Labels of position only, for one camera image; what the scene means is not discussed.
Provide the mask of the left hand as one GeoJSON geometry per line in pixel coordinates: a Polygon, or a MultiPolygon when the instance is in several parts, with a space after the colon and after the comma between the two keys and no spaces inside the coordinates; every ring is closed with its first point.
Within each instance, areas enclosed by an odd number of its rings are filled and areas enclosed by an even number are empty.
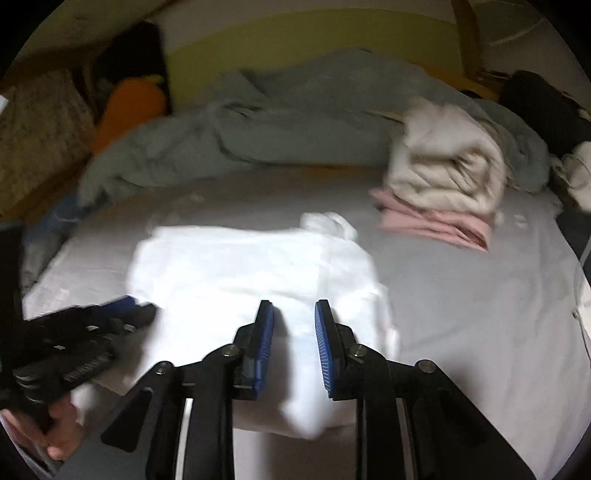
{"type": "Polygon", "coordinates": [[[53,427],[43,433],[35,420],[20,411],[4,409],[1,419],[11,439],[28,450],[43,447],[49,458],[67,460],[79,447],[84,438],[84,429],[77,421],[78,410],[66,395],[49,407],[53,427]]]}

